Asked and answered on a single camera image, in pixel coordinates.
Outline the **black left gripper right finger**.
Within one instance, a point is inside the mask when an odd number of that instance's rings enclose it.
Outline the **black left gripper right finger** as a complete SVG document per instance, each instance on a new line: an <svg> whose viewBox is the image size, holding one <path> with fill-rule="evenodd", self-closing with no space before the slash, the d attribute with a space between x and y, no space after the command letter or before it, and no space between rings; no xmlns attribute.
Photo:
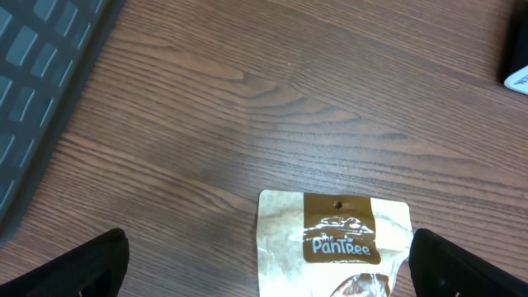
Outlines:
<svg viewBox="0 0 528 297"><path fill-rule="evenodd" d="M414 234L409 267L417 297L527 297L527 283L429 229Z"/></svg>

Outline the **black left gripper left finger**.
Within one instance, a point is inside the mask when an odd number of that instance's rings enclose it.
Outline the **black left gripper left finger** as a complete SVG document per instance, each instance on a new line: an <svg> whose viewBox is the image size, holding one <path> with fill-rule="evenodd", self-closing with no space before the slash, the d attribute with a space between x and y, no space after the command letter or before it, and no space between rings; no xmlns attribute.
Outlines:
<svg viewBox="0 0 528 297"><path fill-rule="evenodd" d="M1 285L1 297L114 297L130 259L123 229L104 234Z"/></svg>

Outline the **white snack wrapper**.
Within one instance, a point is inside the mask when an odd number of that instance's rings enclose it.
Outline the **white snack wrapper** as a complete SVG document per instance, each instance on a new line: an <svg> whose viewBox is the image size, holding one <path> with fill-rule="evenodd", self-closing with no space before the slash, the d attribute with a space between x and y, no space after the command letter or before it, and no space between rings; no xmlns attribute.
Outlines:
<svg viewBox="0 0 528 297"><path fill-rule="evenodd" d="M259 294L387 297L412 240L404 202L264 190L256 232Z"/></svg>

